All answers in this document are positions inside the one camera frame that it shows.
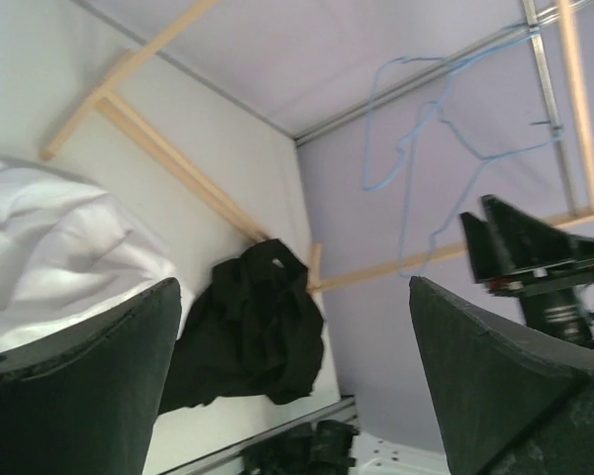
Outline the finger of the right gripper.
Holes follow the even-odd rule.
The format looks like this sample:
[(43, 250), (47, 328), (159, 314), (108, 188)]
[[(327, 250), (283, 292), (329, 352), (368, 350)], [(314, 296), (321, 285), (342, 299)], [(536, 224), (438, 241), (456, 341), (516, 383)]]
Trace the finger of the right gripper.
[(474, 281), (489, 283), (506, 280), (509, 270), (506, 267), (506, 257), (502, 255), (496, 214), (487, 212), (486, 218), (480, 219), (465, 212), (459, 215), (459, 219)]
[(498, 218), (502, 255), (508, 270), (550, 268), (562, 264), (594, 263), (594, 237), (557, 229), (493, 196), (482, 198), (482, 208)]

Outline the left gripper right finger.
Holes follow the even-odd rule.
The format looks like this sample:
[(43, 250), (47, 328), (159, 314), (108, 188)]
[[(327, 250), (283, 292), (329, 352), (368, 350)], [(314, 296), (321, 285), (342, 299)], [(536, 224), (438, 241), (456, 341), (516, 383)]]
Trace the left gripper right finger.
[(424, 277), (409, 308), (452, 474), (594, 474), (594, 350)]

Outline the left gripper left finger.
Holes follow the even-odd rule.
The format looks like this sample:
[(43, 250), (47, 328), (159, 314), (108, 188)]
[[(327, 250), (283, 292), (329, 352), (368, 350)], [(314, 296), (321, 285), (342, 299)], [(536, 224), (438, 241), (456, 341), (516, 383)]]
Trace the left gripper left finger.
[(0, 353), (0, 474), (140, 474), (181, 318), (167, 278)]

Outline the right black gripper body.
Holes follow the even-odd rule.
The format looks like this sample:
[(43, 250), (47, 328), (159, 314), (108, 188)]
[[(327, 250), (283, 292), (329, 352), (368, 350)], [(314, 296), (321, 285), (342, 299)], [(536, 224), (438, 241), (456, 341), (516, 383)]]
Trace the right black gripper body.
[(583, 302), (583, 292), (592, 285), (594, 266), (543, 277), (502, 277), (489, 281), (487, 291), (518, 299), (527, 327), (594, 350), (594, 311)]

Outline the white shirt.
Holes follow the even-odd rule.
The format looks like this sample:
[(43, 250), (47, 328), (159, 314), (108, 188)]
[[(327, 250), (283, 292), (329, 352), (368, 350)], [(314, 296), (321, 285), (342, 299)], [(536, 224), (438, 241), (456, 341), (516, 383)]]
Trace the white shirt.
[(175, 274), (155, 236), (109, 192), (0, 158), (0, 353)]

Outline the black shirt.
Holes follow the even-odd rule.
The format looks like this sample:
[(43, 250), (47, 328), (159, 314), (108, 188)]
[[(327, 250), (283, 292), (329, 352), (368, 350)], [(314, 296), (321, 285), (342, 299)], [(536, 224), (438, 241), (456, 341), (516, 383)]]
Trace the black shirt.
[(159, 412), (217, 398), (309, 396), (323, 364), (323, 316), (306, 265), (279, 239), (217, 264), (172, 354)]

